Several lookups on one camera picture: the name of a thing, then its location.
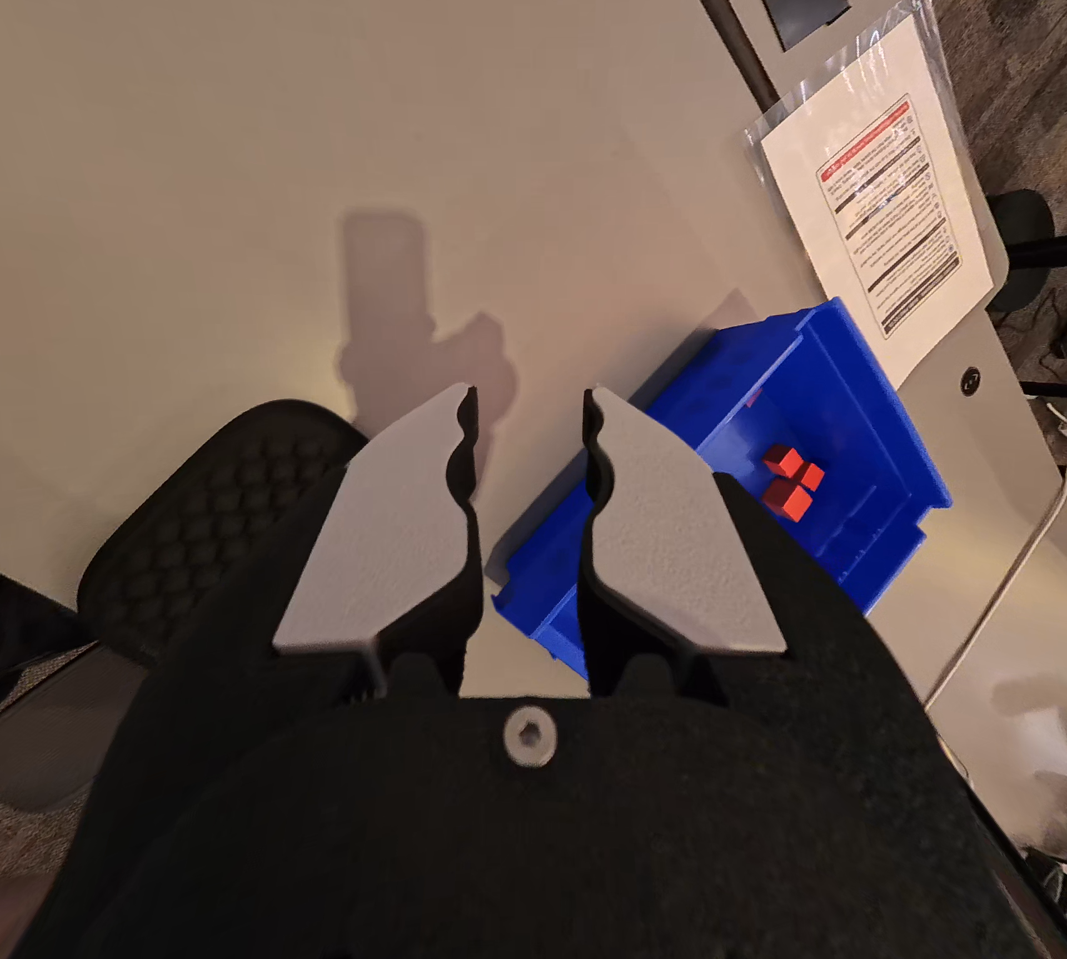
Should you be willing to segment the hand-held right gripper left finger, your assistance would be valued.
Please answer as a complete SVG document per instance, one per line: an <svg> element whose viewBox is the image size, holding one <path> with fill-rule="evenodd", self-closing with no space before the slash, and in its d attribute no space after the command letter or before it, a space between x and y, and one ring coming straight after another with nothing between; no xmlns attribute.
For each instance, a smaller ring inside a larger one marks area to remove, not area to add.
<svg viewBox="0 0 1067 959"><path fill-rule="evenodd" d="M278 655L354 655L377 691L423 656L459 693L485 608L478 436L478 390L453 384L349 461L274 632Z"/></svg>

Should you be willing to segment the blue plastic bin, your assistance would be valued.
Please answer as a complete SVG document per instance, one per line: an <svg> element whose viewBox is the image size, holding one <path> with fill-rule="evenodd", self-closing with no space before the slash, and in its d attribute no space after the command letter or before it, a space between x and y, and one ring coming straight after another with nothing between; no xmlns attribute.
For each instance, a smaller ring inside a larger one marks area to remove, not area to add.
<svg viewBox="0 0 1067 959"><path fill-rule="evenodd" d="M952 499L914 423L840 300L717 331L647 407L726 474L867 614ZM798 524L762 502L770 445L825 471ZM497 612L587 676L577 613L586 479L544 512L506 562Z"/></svg>

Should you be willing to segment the black stanchion base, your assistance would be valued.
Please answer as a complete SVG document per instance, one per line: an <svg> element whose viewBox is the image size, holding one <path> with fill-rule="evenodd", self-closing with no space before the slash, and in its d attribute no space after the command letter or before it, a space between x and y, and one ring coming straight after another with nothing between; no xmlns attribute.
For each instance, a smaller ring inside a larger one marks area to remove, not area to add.
<svg viewBox="0 0 1067 959"><path fill-rule="evenodd" d="M1054 218L1044 196L1033 190L998 193L987 196L986 201L1008 258L1004 284L986 310L1000 315L1023 310L1044 291L1050 271L1047 267L1019 269L1013 261L1013 252L1016 247L1053 237Z"/></svg>

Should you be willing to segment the clear plastic bag with papers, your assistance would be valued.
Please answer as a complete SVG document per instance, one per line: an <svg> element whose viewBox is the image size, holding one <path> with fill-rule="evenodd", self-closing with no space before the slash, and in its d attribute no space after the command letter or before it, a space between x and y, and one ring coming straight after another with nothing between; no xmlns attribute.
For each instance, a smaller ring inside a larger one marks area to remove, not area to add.
<svg viewBox="0 0 1067 959"><path fill-rule="evenodd" d="M899 0L745 137L825 295L899 389L1006 275L934 0Z"/></svg>

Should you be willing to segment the person's black clothing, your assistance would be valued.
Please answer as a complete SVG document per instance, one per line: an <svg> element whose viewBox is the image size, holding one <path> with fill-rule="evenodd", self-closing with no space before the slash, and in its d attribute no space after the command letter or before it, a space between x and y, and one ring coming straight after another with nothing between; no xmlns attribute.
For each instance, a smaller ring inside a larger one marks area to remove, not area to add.
<svg viewBox="0 0 1067 959"><path fill-rule="evenodd" d="M1 698L35 664L87 646L93 634L76 612L1 576Z"/></svg>

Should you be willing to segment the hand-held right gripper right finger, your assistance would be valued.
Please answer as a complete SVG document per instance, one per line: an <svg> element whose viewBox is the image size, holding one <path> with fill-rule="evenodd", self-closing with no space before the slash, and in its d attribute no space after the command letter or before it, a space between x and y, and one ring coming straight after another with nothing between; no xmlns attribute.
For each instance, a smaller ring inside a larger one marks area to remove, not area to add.
<svg viewBox="0 0 1067 959"><path fill-rule="evenodd" d="M586 489L577 613L591 696L633 659L701 691L714 657L779 658L787 643L715 473L690 446L608 388L582 399Z"/></svg>

